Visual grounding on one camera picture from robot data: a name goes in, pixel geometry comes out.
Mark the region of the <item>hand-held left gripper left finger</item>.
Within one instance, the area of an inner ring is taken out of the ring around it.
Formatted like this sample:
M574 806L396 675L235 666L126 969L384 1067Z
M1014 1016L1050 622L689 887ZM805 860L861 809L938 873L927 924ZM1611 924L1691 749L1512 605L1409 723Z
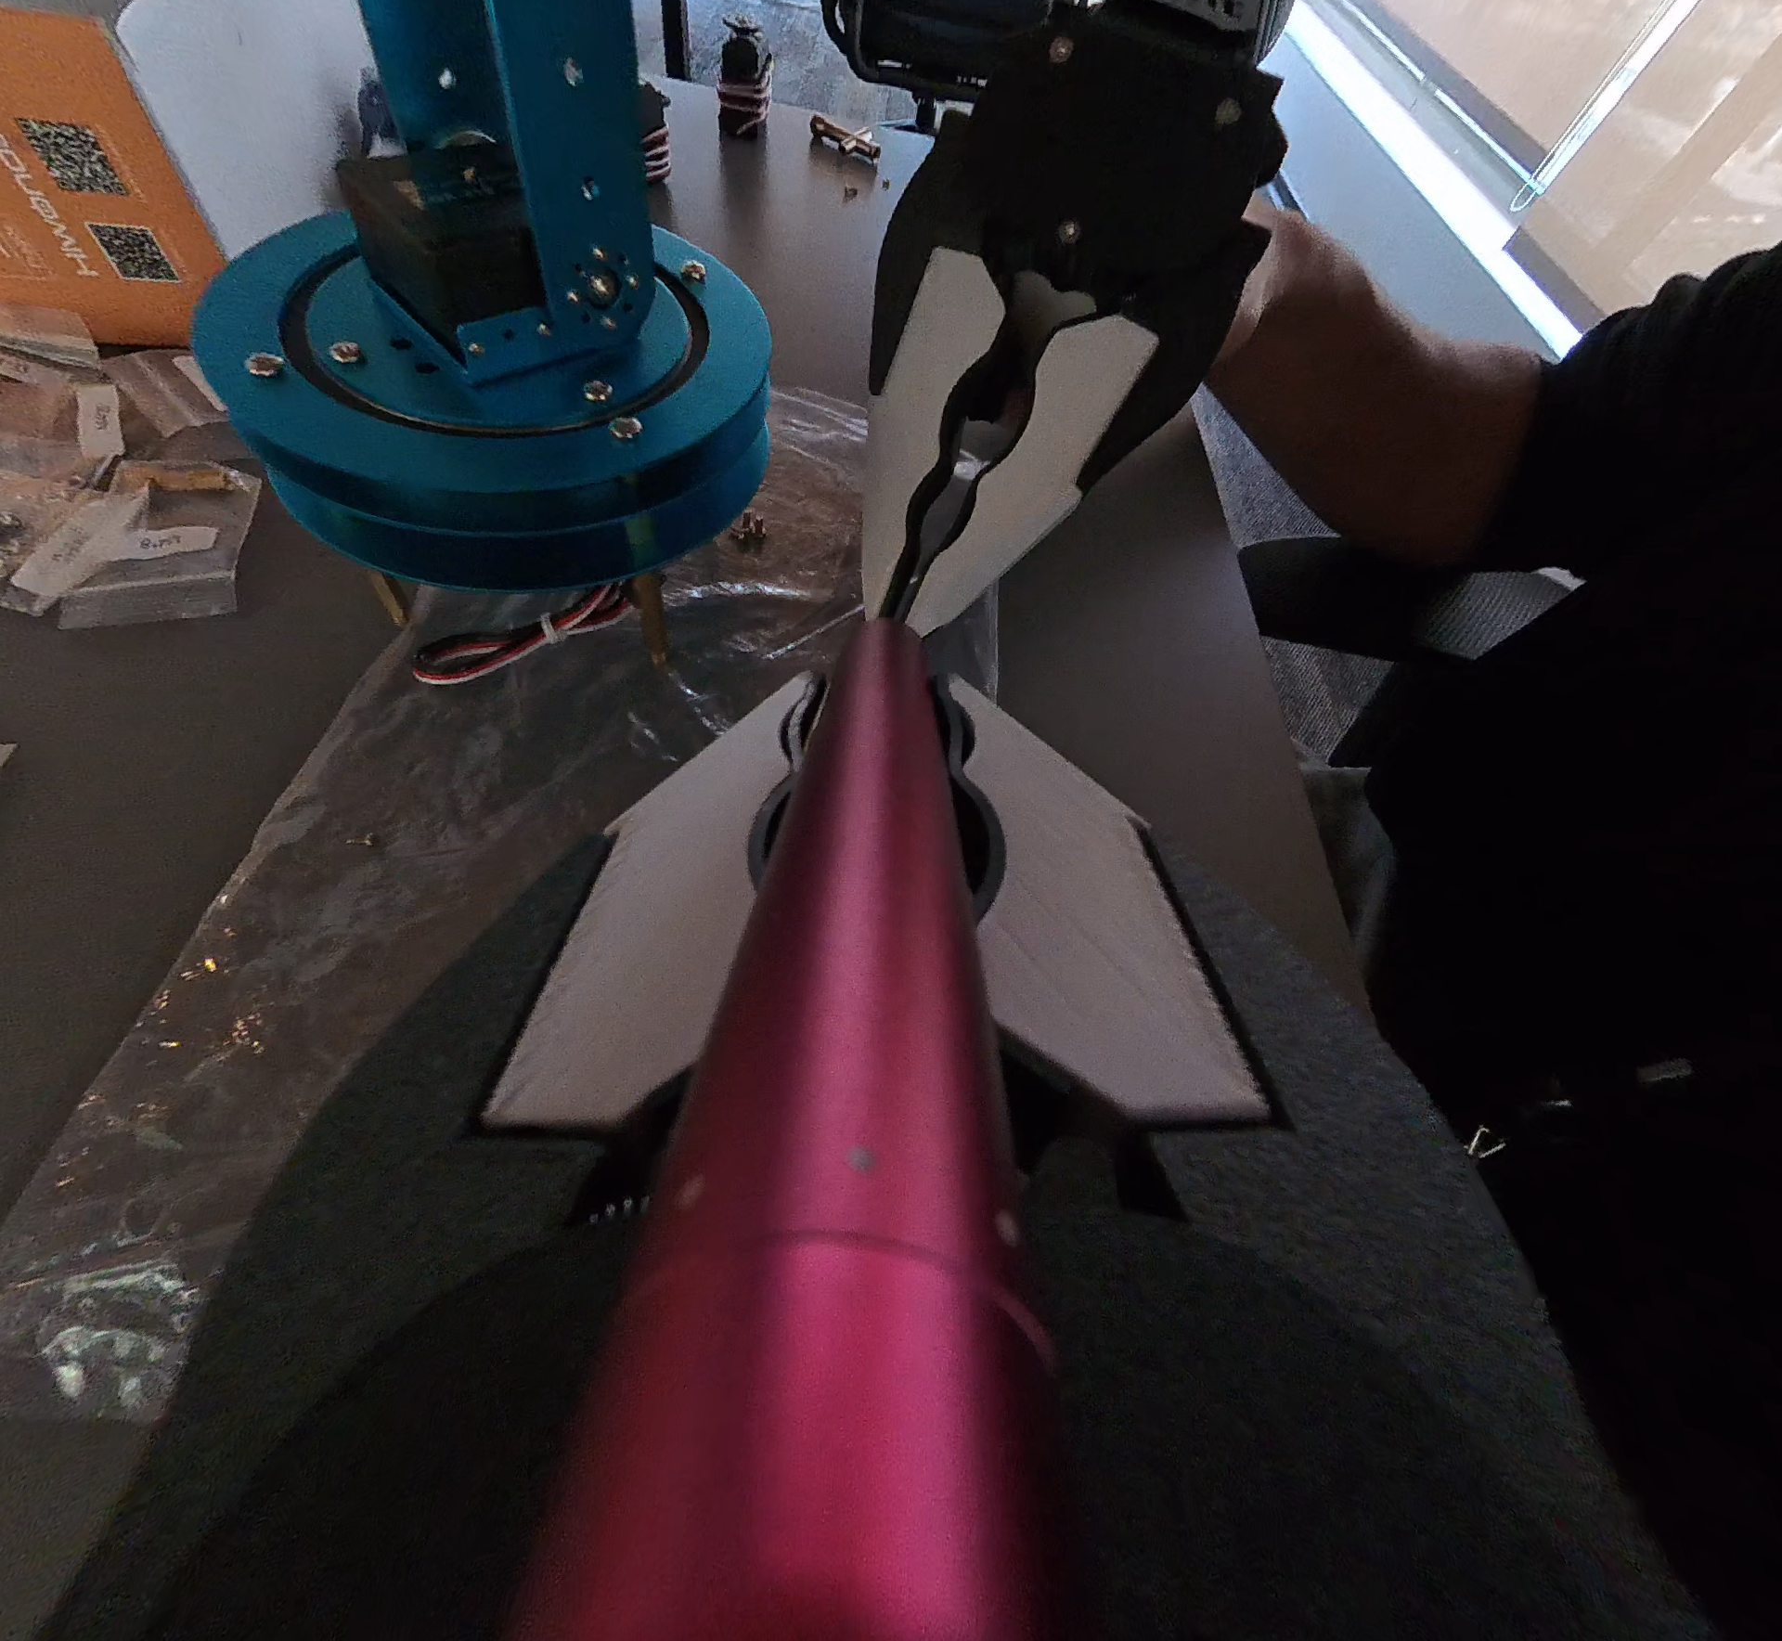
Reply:
M759 813L815 692L787 679L612 822L486 1125L623 1125L698 1060L757 898Z

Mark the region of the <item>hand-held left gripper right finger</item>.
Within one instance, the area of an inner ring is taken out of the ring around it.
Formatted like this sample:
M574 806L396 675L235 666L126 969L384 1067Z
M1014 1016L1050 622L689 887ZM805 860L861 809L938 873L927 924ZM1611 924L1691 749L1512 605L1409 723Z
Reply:
M1128 1122L1267 1122L1145 824L963 678L942 683L990 836L977 932L994 1020Z

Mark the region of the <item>blue toy robot arm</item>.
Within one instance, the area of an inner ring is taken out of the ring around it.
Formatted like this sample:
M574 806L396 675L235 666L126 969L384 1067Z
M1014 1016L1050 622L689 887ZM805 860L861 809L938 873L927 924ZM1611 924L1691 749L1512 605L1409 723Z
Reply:
M479 592L628 583L769 463L769 316L648 208L633 0L359 0L401 146L233 259L191 352L285 509Z

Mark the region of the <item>large clear plastic bag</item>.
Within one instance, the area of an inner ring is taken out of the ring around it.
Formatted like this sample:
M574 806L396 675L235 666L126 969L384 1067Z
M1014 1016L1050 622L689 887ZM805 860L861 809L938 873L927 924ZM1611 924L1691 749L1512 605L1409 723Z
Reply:
M5 1417L151 1427L264 1191L391 1020L861 615L866 410L773 390L759 547L665 572L668 666L633 615L434 687L400 639L257 827L5 1218Z

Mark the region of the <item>pile of small parts bags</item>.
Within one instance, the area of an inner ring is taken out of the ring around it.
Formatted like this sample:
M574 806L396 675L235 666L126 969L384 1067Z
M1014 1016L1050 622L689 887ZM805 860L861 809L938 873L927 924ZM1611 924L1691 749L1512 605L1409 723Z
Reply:
M107 357L63 309L2 309L2 605L59 628L233 613L261 490L186 347Z

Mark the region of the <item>magenta metal screwdriver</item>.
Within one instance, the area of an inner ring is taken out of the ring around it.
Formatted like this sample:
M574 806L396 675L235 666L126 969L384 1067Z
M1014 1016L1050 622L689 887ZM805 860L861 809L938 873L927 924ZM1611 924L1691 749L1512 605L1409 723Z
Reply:
M504 1636L1081 1636L919 639L828 681Z

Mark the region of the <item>white board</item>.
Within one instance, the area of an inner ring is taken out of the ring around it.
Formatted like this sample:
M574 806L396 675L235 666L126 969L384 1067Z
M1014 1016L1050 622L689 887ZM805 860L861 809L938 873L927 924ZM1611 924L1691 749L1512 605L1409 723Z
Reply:
M228 259L340 208L373 67L357 0L134 0L116 41Z

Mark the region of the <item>person's right hand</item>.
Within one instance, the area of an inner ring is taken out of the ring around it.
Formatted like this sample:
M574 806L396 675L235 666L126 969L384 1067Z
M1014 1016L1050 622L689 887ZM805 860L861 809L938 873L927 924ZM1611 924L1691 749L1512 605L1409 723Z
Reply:
M1348 377L1369 350L1380 306L1350 250L1307 217L1255 196L1244 225L1264 232L1266 246L1208 377L1229 412Z

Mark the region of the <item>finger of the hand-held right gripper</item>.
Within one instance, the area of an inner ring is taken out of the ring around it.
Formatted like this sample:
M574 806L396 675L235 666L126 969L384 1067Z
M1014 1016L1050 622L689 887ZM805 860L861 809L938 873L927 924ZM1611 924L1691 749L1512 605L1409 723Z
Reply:
M1034 402L1010 450L977 476L963 533L903 585L903 622L918 634L974 605L1081 500L1078 478L1158 346L1126 316L1062 322L1045 340ZM942 472L951 479L942 423Z
M947 403L968 369L992 352L1002 295L977 254L934 249L903 325L888 376L869 403L866 609L891 613L894 579L919 531L910 509L942 472Z

